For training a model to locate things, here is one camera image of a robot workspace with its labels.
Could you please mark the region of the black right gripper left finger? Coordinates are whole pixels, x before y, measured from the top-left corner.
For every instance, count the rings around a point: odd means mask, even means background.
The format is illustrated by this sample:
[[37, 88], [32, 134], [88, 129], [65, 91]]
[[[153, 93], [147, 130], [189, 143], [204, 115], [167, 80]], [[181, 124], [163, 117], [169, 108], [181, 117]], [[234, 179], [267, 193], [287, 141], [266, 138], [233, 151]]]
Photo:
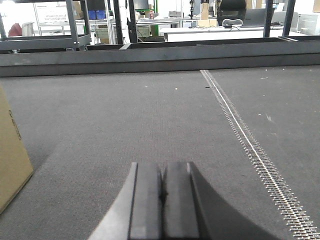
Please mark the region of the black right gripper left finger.
[[156, 163], [131, 164], [127, 178], [90, 240], [160, 240], [161, 172]]

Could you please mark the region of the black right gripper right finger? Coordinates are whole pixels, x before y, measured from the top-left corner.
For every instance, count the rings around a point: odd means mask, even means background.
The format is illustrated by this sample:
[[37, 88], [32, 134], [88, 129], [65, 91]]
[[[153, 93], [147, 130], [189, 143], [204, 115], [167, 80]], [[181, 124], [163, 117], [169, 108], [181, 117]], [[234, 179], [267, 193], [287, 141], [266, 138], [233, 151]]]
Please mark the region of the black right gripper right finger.
[[193, 162], [170, 162], [163, 176], [166, 240], [273, 240], [232, 207]]

